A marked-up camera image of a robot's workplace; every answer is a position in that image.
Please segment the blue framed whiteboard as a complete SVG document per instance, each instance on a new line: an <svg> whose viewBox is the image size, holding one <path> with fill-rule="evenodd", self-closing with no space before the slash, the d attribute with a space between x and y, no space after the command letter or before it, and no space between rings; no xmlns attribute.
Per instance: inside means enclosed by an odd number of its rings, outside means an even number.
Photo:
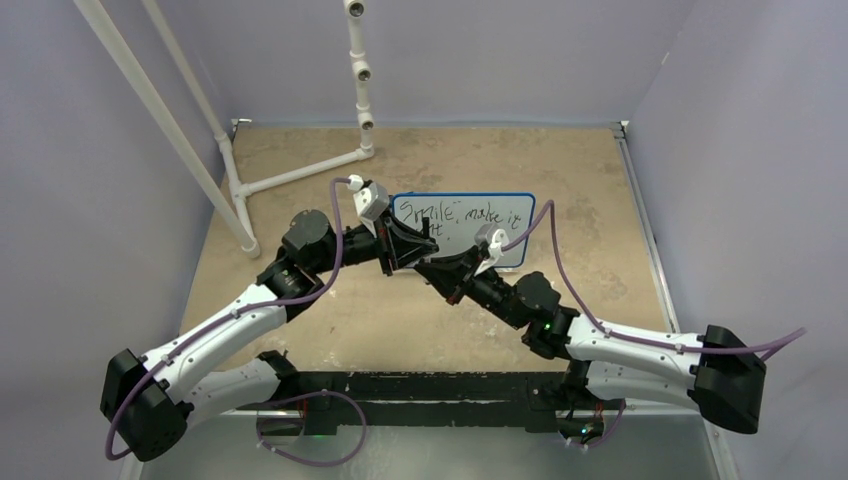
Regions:
<svg viewBox="0 0 848 480"><path fill-rule="evenodd" d="M465 252L480 228L490 223L514 240L531 225L536 205L529 192L405 192L390 203L394 216L417 231L423 219L429 219L430 236L438 245L429 260Z"/></svg>

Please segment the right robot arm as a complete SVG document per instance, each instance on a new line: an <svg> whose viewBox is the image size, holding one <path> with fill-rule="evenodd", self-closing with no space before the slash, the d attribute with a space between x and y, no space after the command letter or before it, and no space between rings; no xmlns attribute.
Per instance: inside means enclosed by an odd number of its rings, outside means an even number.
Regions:
<svg viewBox="0 0 848 480"><path fill-rule="evenodd" d="M562 305L542 272L510 283L494 269L481 270L482 262L473 247L413 269L448 304L469 299L521 331L522 343L536 355L577 367L561 381L569 404L648 400L697 411L735 433L758 432L767 368L732 330L710 325L701 334L669 334L591 321Z"/></svg>

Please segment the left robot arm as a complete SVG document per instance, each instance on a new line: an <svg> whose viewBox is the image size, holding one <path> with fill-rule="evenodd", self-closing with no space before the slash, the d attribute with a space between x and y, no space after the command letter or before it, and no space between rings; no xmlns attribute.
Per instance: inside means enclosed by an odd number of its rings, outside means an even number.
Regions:
<svg viewBox="0 0 848 480"><path fill-rule="evenodd" d="M309 309L347 266L377 262L387 276L436 253L430 226L410 227L389 209L365 213L354 228L319 210L296 214L274 260L239 296L187 333L144 354L124 349L108 362L100 411L108 420L105 455L157 458L193 426L253 403L284 409L298 382L272 351L242 367L219 365Z"/></svg>

